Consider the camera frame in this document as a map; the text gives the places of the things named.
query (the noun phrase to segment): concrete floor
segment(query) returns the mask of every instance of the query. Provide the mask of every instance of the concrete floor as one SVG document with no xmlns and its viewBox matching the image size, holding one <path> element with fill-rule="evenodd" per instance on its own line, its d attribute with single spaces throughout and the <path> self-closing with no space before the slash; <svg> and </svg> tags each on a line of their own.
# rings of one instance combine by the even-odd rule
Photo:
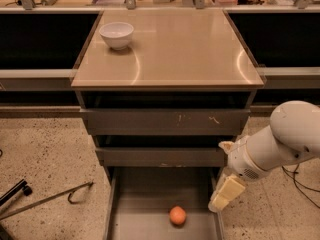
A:
<svg viewBox="0 0 320 240">
<path fill-rule="evenodd" d="M 243 134 L 269 123 L 268 114 L 253 115 Z M 88 181 L 71 205 L 67 195 L 2 220 L 16 240 L 102 239 L 110 185 L 82 120 L 66 113 L 0 113 L 0 195 L 25 179 L 33 194 L 17 195 L 0 215 Z M 301 164 L 298 180 L 320 189 L 320 159 Z M 320 195 L 308 191 L 320 204 Z M 320 212 L 294 187 L 280 168 L 249 187 L 223 212 L 226 240 L 320 239 Z"/>
</svg>

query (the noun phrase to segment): bowl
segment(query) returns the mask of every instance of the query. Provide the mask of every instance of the bowl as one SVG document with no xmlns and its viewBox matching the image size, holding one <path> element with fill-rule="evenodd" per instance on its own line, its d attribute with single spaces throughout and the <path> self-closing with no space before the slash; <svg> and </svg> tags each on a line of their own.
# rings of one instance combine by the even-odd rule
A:
<svg viewBox="0 0 320 240">
<path fill-rule="evenodd" d="M 132 40 L 133 26 L 126 22 L 112 22 L 103 25 L 99 34 L 104 42 L 114 50 L 122 50 Z"/>
</svg>

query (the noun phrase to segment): orange ball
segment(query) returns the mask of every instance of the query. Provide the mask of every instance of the orange ball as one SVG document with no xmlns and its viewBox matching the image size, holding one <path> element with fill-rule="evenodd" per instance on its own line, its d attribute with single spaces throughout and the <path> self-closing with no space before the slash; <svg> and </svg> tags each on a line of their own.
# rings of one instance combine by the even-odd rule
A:
<svg viewBox="0 0 320 240">
<path fill-rule="evenodd" d="M 182 225 L 187 218 L 187 214 L 185 210 L 183 210 L 180 206 L 175 206 L 170 210 L 170 221 L 175 225 Z"/>
</svg>

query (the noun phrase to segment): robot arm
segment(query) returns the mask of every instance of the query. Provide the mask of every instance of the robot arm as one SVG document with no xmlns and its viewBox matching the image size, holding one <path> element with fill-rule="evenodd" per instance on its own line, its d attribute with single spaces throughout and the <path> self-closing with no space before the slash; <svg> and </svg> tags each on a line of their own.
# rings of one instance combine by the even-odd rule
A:
<svg viewBox="0 0 320 240">
<path fill-rule="evenodd" d="M 260 180 L 276 167 L 320 158 L 320 109 L 303 101 L 283 103 L 271 114 L 269 126 L 219 146 L 228 154 L 228 166 L 209 203 L 214 212 L 240 195 L 245 181 Z"/>
</svg>

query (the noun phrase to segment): black cable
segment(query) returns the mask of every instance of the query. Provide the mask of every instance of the black cable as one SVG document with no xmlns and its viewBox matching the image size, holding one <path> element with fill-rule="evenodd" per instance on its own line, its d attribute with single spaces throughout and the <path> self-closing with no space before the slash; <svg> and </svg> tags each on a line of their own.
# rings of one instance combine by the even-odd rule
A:
<svg viewBox="0 0 320 240">
<path fill-rule="evenodd" d="M 293 183 L 295 185 L 295 187 L 300 191 L 301 194 L 303 194 L 312 204 L 314 204 L 317 208 L 320 209 L 320 205 L 316 204 L 305 192 L 303 192 L 301 190 L 301 188 L 299 188 L 298 184 L 301 185 L 302 187 L 304 187 L 305 189 L 308 189 L 308 190 L 311 190 L 311 191 L 314 191 L 314 192 L 320 192 L 320 190 L 317 190 L 317 189 L 313 189 L 313 188 L 310 188 L 310 187 L 307 187 L 305 186 L 304 184 L 300 183 L 299 181 L 296 180 L 296 175 L 299 174 L 299 172 L 297 172 L 298 168 L 299 168 L 300 164 L 297 165 L 297 167 L 294 169 L 294 171 L 289 171 L 287 170 L 286 168 L 284 168 L 282 166 L 282 170 L 285 172 L 285 174 L 287 176 L 289 176 L 291 179 L 293 179 Z"/>
</svg>

